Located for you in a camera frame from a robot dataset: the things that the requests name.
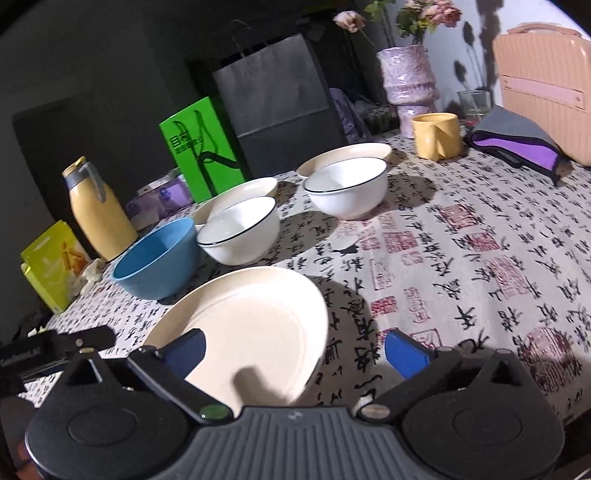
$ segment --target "beige plate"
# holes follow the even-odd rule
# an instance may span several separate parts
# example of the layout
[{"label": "beige plate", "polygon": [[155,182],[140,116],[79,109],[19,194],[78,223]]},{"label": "beige plate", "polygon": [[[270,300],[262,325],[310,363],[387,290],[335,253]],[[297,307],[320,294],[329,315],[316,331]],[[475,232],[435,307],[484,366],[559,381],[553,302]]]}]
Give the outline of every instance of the beige plate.
[{"label": "beige plate", "polygon": [[274,197],[277,194],[277,179],[264,177],[236,185],[220,195],[202,203],[193,214],[193,222],[197,231],[207,221],[237,203],[254,197]]},{"label": "beige plate", "polygon": [[328,314],[305,276],[252,267],[186,295],[144,345],[160,348],[192,328],[204,332],[207,347],[186,380],[238,415],[244,404],[281,406],[299,398],[322,363]]},{"label": "beige plate", "polygon": [[300,177],[306,179],[322,167],[327,167],[343,160],[349,160],[350,158],[360,157],[381,158],[389,163],[392,157],[392,147],[385,143],[348,145],[347,147],[337,148],[309,159],[306,163],[300,165],[296,172]]}]

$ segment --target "vase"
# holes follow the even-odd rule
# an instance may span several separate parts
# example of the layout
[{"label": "vase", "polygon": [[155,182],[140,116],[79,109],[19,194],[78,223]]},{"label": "vase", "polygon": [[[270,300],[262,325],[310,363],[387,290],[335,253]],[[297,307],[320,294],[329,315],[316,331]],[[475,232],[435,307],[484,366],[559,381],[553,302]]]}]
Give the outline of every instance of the vase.
[{"label": "vase", "polygon": [[435,111],[439,91],[425,47],[386,48],[378,52],[388,102],[397,107],[400,132],[414,138],[413,117]]}]

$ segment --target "yellow-green package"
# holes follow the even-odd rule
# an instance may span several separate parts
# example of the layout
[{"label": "yellow-green package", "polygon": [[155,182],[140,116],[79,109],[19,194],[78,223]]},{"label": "yellow-green package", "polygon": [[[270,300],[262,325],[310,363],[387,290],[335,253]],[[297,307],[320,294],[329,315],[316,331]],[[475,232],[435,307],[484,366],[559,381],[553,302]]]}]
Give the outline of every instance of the yellow-green package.
[{"label": "yellow-green package", "polygon": [[21,253],[21,271],[53,313],[68,308],[76,279],[90,257],[66,222],[60,220]]}]

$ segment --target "calligraphy tablecloth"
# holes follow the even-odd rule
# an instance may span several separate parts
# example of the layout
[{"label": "calligraphy tablecloth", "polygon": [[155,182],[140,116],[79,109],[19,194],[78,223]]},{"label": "calligraphy tablecloth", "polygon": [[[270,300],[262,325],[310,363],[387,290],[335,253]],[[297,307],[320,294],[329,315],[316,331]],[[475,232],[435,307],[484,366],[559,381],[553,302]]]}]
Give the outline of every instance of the calligraphy tablecloth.
[{"label": "calligraphy tablecloth", "polygon": [[[329,309],[323,364],[301,402],[352,406],[400,381],[381,350],[388,329],[398,327],[431,348],[510,348],[563,420],[586,411],[591,173],[574,165],[553,187],[476,151],[434,163],[416,157],[412,140],[378,140],[394,147],[396,162],[386,199],[366,220],[316,211],[295,173],[279,176],[282,232],[258,265],[308,276]],[[157,302],[116,286],[111,269],[49,324],[61,332],[110,325],[117,343],[104,357],[140,346],[178,299],[232,270],[204,255],[191,283]],[[24,396],[39,405],[56,379],[30,384]]]}]

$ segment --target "mug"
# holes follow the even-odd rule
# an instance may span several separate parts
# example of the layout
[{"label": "mug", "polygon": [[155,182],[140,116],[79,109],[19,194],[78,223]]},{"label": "mug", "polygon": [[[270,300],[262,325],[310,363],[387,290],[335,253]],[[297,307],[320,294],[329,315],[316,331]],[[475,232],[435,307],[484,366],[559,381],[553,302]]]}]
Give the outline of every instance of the mug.
[{"label": "mug", "polygon": [[413,117],[414,139],[421,158],[437,161],[462,152],[460,121],[453,113],[426,113]]}]

